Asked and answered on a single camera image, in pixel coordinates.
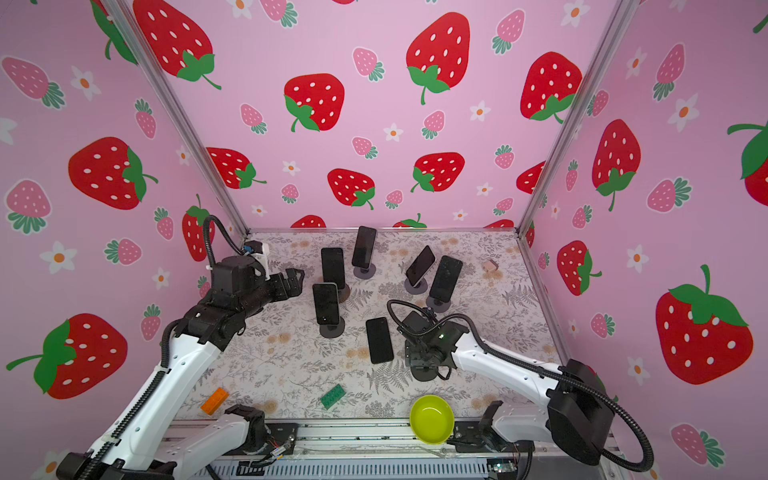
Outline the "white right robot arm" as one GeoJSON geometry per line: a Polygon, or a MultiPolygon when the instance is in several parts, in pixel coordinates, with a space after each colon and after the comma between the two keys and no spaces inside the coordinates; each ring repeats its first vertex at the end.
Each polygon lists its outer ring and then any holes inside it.
{"type": "Polygon", "coordinates": [[[606,457],[605,444],[615,410],[613,401],[584,364],[533,360],[483,340],[464,314],[438,320],[429,309],[415,308],[395,321],[406,339],[406,360],[420,381],[445,380],[460,370],[478,374],[523,396],[531,407],[515,409],[494,401],[468,443],[501,451],[526,442],[555,444],[572,459],[596,466],[606,457]]]}

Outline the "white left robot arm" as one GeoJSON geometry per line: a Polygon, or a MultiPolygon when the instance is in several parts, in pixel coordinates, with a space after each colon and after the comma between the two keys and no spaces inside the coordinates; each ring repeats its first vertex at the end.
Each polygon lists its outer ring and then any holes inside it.
{"type": "Polygon", "coordinates": [[[270,303],[300,296],[305,276],[294,268],[269,274],[252,255],[227,257],[211,274],[206,296],[165,328],[160,362],[129,406],[88,451],[68,454],[57,478],[188,479],[226,453],[268,450],[263,412],[242,405],[169,449],[160,447],[192,388],[244,332],[247,319],[270,303]]]}

